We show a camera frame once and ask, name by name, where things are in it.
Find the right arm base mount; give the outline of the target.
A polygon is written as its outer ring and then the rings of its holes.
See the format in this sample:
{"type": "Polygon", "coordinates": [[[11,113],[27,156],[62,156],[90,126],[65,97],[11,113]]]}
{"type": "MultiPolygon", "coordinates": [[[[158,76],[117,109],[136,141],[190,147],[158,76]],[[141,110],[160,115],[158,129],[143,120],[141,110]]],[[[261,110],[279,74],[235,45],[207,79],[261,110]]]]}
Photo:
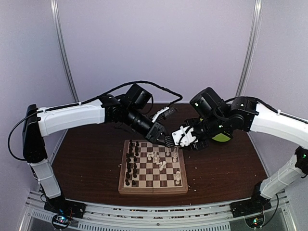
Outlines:
{"type": "Polygon", "coordinates": [[[260,185],[261,182],[254,186],[250,199],[230,204],[233,218],[245,217],[246,225],[252,229],[260,229],[265,224],[264,211],[272,208],[270,199],[261,196],[260,185]]]}

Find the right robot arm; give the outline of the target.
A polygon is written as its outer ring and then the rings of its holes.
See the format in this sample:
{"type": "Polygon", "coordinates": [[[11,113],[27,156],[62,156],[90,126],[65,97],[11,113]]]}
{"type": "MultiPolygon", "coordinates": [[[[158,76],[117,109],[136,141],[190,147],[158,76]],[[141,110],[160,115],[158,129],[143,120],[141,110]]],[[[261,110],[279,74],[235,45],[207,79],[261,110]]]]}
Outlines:
{"type": "Polygon", "coordinates": [[[219,134],[232,135],[235,130],[276,137],[296,144],[294,154],[270,177],[256,186],[255,195],[247,201],[247,209],[257,212],[265,200],[308,174],[308,121],[286,114],[261,99],[238,96],[222,99],[212,88],[196,94],[190,105],[201,121],[191,125],[193,141],[205,141],[219,134]]]}

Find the white king chess piece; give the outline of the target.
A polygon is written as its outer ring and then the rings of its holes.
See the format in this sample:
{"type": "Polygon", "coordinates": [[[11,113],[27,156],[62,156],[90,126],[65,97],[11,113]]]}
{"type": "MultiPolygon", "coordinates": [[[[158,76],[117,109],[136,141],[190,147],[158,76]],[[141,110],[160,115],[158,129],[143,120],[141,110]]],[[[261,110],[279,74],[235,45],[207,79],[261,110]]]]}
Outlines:
{"type": "Polygon", "coordinates": [[[179,185],[180,182],[181,182],[181,172],[180,172],[180,171],[177,171],[177,172],[175,173],[175,184],[176,184],[176,185],[179,185]]]}

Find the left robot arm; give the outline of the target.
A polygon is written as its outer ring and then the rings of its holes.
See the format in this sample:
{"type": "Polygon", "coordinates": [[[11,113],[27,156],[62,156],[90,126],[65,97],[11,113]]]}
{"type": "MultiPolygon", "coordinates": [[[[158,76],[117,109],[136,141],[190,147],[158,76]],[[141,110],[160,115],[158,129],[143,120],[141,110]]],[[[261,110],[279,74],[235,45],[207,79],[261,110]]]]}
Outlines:
{"type": "Polygon", "coordinates": [[[152,118],[140,112],[152,94],[137,84],[122,95],[102,94],[93,99],[50,108],[30,105],[23,129],[23,156],[34,171],[50,205],[59,214],[69,210],[69,202],[63,198],[62,190],[47,157],[44,137],[61,130],[90,124],[120,122],[128,125],[147,141],[160,144],[165,135],[164,126],[158,117],[169,107],[159,110],[152,118]]]}

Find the wooden chess board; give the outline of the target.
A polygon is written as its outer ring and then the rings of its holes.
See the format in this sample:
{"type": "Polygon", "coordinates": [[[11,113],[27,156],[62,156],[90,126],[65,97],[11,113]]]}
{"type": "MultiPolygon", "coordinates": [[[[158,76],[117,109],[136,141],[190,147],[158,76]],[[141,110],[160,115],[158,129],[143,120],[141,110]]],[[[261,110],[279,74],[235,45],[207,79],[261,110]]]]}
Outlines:
{"type": "Polygon", "coordinates": [[[172,162],[172,150],[175,148],[167,148],[163,145],[152,144],[146,140],[138,141],[140,144],[140,166],[137,186],[125,186],[125,170],[126,157],[128,150],[128,141],[125,140],[122,154],[122,163],[119,176],[118,192],[120,194],[139,194],[139,195],[176,195],[185,194],[188,192],[188,182],[186,176],[186,168],[184,163],[183,151],[178,149],[178,161],[172,162]],[[147,154],[159,152],[160,161],[166,161],[167,165],[159,171],[159,166],[147,159],[147,154]],[[175,184],[175,173],[181,172],[181,182],[175,184]]]}

